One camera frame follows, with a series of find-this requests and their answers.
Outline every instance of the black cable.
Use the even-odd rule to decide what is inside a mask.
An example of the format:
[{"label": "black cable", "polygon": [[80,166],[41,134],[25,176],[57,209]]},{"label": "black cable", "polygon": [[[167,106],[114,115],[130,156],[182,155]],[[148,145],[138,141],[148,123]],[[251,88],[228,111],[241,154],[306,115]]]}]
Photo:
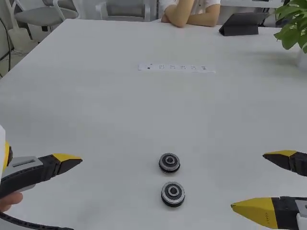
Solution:
[{"label": "black cable", "polygon": [[9,70],[8,70],[8,72],[9,72],[9,71],[11,71],[11,61],[12,61],[12,53],[11,53],[11,44],[10,44],[10,39],[9,39],[9,32],[8,32],[8,29],[6,28],[4,22],[3,22],[3,20],[1,18],[0,18],[0,21],[1,21],[1,23],[2,23],[2,25],[4,27],[4,29],[5,29],[6,39],[8,41],[8,47],[9,47]]}]

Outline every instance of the person's hand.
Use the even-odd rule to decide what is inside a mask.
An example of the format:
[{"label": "person's hand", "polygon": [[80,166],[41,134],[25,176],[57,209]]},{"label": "person's hand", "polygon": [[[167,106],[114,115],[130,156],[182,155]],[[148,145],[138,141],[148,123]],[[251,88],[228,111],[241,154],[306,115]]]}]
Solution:
[{"label": "person's hand", "polygon": [[163,16],[161,18],[161,22],[162,23],[171,23],[170,20],[168,19],[168,17],[165,14],[163,14]]},{"label": "person's hand", "polygon": [[21,193],[12,193],[3,199],[0,199],[0,211],[6,212],[11,208],[12,205],[18,204],[23,200]]}]

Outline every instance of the bearing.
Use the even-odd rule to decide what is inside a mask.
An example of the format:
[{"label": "bearing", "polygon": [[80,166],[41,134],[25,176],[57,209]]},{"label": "bearing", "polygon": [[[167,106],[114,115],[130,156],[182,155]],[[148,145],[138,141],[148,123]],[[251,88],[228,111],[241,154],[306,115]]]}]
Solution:
[{"label": "bearing", "polygon": [[160,158],[159,166],[165,173],[174,173],[180,168],[179,157],[173,153],[165,153]]},{"label": "bearing", "polygon": [[161,198],[169,207],[180,206],[183,203],[185,196],[183,187],[177,182],[167,182],[162,187]]}]

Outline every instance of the white table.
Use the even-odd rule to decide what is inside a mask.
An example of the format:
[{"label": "white table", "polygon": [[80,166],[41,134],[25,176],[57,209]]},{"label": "white table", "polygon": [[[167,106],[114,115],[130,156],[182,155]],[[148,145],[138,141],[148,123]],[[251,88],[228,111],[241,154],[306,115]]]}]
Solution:
[{"label": "white table", "polygon": [[[9,214],[76,230],[263,229],[230,204],[305,196],[306,178],[262,158],[307,151],[307,76],[271,28],[66,20],[0,81],[0,124],[15,156],[64,152],[84,162],[24,193]],[[216,74],[138,71],[204,64]],[[158,160],[181,160],[173,176]],[[167,208],[164,183],[184,204]]]}]

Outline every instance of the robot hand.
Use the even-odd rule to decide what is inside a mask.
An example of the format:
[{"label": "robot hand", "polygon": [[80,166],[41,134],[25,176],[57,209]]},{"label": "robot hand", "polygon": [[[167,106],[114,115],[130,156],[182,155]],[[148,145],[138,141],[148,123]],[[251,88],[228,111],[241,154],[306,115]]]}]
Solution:
[{"label": "robot hand", "polygon": [[[3,129],[0,126],[0,157],[4,156],[3,171],[0,183],[0,199],[15,192],[33,188],[36,184],[48,181],[80,164],[82,159],[67,154],[52,154],[45,157],[13,157],[13,152],[3,139]],[[0,229],[2,230],[72,230],[29,223],[10,217],[0,211]]]},{"label": "robot hand", "polygon": [[[263,157],[283,169],[307,176],[307,154],[294,150],[269,152]],[[271,229],[307,230],[306,197],[266,197],[237,202],[238,214]]]}]

